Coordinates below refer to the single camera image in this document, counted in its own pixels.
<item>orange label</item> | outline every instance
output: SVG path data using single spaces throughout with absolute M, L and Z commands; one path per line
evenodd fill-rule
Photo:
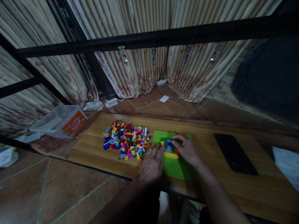
M 84 115 L 78 111 L 75 116 L 72 117 L 72 119 L 69 120 L 69 122 L 62 128 L 63 131 L 69 133 L 72 136 L 75 136 L 82 125 L 85 123 L 86 118 Z

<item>smartphone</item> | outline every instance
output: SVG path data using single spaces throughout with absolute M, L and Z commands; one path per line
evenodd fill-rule
M 214 136 L 229 167 L 234 172 L 259 176 L 256 168 L 234 136 L 216 133 Z

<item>white bag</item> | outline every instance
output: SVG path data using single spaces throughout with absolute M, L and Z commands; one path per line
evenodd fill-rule
M 19 154 L 14 149 L 15 147 L 10 147 L 0 153 L 0 167 L 9 167 L 18 160 Z

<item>curtain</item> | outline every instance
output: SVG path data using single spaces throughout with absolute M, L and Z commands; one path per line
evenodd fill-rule
M 33 76 L 0 47 L 0 88 Z M 0 99 L 0 134 L 17 137 L 50 112 L 59 101 L 43 85 Z
M 68 3 L 86 37 L 95 39 L 270 15 L 281 1 L 68 0 Z M 119 97 L 148 93 L 159 77 L 163 77 L 184 100 L 196 103 L 205 97 L 248 43 L 223 43 L 221 56 L 214 64 L 209 60 L 216 43 L 192 45 L 187 64 L 183 63 L 185 46 L 157 48 L 156 65 L 152 65 L 151 49 L 126 50 L 127 65 L 120 51 L 95 54 Z
M 46 0 L 0 1 L 0 32 L 16 48 L 66 42 Z M 1 87 L 32 77 L 4 49 L 0 49 Z M 99 100 L 90 73 L 83 74 L 73 55 L 29 58 L 72 104 Z M 59 104 L 42 85 L 0 99 L 0 133 L 17 137 Z
M 0 23 L 0 32 L 17 49 L 66 42 L 46 0 L 1 1 Z M 73 55 L 28 58 L 28 61 L 72 104 L 83 106 L 98 100 L 91 74 L 82 73 Z

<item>tiled floor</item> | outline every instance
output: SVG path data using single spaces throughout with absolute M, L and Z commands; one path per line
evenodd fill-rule
M 123 179 L 17 151 L 19 160 L 0 168 L 0 223 L 88 223 L 125 187 Z
M 159 99 L 170 98 L 162 103 Z M 104 111 L 286 127 L 211 99 L 182 100 L 167 86 Z M 0 223 L 88 223 L 129 182 L 62 160 L 18 150 L 18 162 L 0 168 Z
M 169 96 L 165 103 L 159 101 L 163 95 Z M 292 128 L 213 99 L 205 98 L 199 104 L 184 101 L 167 86 L 156 86 L 153 91 L 146 95 L 118 101 L 117 105 L 104 108 L 104 111 L 117 114 L 143 114 L 171 118 L 224 121 L 280 131 L 295 131 Z

